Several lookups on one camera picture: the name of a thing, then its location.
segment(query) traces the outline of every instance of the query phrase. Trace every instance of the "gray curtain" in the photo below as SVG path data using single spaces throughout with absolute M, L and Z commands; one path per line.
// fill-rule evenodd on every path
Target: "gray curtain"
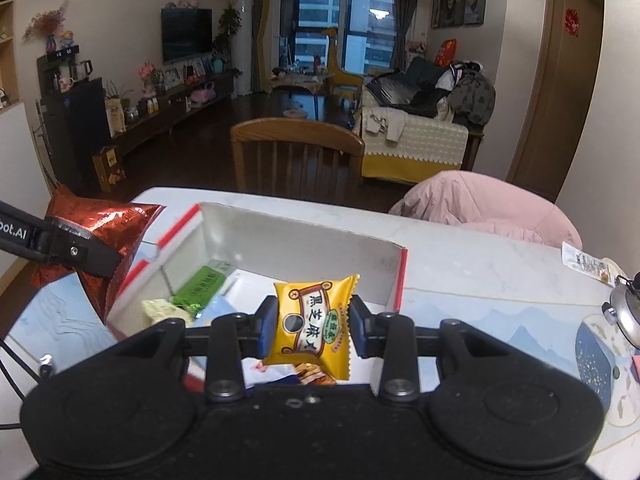
M 258 29 L 260 27 L 260 17 L 262 15 L 262 0 L 254 0 L 254 8 L 252 10 L 252 41 L 254 47 L 251 54 L 251 90 L 260 91 L 260 71 L 258 68 Z
M 411 20 L 414 17 L 418 0 L 394 0 L 394 19 L 396 20 L 396 41 L 391 55 L 391 66 L 404 70 L 406 68 L 406 56 L 404 54 L 404 37 L 409 30 Z

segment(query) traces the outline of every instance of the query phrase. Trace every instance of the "green snack package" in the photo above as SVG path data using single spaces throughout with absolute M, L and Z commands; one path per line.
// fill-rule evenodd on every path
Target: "green snack package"
M 226 290 L 236 280 L 237 268 L 228 262 L 211 260 L 176 290 L 172 303 L 195 317 L 219 292 Z

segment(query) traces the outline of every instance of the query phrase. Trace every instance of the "tv cabinet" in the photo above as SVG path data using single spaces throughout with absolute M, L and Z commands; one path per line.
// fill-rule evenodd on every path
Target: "tv cabinet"
M 137 121 L 128 124 L 126 131 L 113 137 L 112 145 L 117 146 L 118 154 L 123 156 L 147 142 L 153 136 L 166 131 L 170 133 L 176 124 L 198 113 L 200 110 L 204 110 L 204 108 L 229 97 L 234 92 L 234 77 L 236 73 L 236 70 L 226 70 L 219 74 L 204 76 L 199 83 L 189 86 L 180 85 L 169 89 L 165 95 L 157 97 L 160 108 L 157 112 L 140 117 Z M 195 89 L 209 82 L 213 83 L 216 97 L 201 106 L 187 111 L 187 97 Z

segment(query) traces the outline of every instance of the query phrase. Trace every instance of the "white cardboard box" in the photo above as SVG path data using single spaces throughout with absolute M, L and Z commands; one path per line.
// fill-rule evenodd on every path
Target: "white cardboard box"
M 195 205 L 159 241 L 155 257 L 131 270 L 107 317 L 117 338 L 148 326 L 142 300 L 169 299 L 211 259 L 233 263 L 240 277 L 226 298 L 252 314 L 274 281 L 321 282 L 359 274 L 356 293 L 372 312 L 399 310 L 407 250 L 387 240 L 217 203 Z M 377 389 L 379 367 L 351 344 L 350 382 Z M 189 374 L 203 378 L 191 366 Z

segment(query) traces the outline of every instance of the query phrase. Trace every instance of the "white blanket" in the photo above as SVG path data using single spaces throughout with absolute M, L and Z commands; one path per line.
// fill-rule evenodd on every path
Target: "white blanket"
M 362 89 L 362 106 L 359 111 L 366 116 L 368 108 L 379 107 L 376 98 L 366 89 Z M 360 134 L 360 118 L 356 118 L 354 133 Z M 462 164 L 465 155 L 468 130 L 460 124 L 449 124 L 428 117 L 407 114 L 398 142 L 389 142 L 382 134 L 362 135 L 365 155 L 388 155 L 430 160 L 442 164 Z

